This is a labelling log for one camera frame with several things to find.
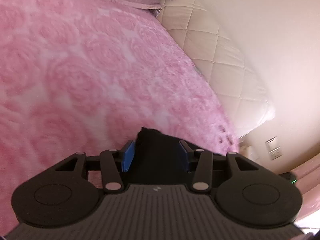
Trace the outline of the black garment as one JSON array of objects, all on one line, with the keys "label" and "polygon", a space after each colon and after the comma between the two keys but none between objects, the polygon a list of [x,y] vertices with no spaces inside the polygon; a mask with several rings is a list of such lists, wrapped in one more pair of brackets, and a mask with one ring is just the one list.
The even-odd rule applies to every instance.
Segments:
[{"label": "black garment", "polygon": [[184,171],[180,160],[179,141],[156,129],[143,127],[135,141],[135,156],[130,168],[121,177],[126,184],[191,184],[200,155],[205,149],[189,141],[194,150],[195,162],[189,172]]}]

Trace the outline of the cream quilted mattress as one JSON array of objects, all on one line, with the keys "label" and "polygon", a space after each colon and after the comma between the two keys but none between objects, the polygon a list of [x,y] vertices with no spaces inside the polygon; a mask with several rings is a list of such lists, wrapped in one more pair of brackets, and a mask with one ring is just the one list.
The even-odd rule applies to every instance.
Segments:
[{"label": "cream quilted mattress", "polygon": [[195,64],[243,137],[275,110],[263,81],[214,14],[198,0],[160,0],[158,20]]}]

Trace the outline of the pink floral blanket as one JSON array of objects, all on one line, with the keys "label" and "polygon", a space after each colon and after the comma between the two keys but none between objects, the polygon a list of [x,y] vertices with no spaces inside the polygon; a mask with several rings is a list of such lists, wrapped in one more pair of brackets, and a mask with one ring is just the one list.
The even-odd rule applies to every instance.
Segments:
[{"label": "pink floral blanket", "polygon": [[13,191],[75,152],[142,127],[215,153],[234,127],[191,59],[149,12],[102,0],[1,0],[1,234]]}]

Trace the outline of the wall switch and socket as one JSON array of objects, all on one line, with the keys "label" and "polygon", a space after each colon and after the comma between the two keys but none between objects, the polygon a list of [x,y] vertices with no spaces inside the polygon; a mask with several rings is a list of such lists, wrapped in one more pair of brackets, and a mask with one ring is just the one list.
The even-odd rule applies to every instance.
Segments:
[{"label": "wall switch and socket", "polygon": [[265,142],[271,160],[282,156],[278,137],[273,137]]}]

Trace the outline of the pink curtain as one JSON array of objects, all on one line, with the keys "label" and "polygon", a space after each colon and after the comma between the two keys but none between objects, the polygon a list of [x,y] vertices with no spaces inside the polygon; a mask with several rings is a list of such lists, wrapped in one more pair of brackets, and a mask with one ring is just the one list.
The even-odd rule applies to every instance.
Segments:
[{"label": "pink curtain", "polygon": [[307,232],[319,231],[319,163],[308,161],[279,175],[292,182],[302,194],[303,204],[296,225]]}]

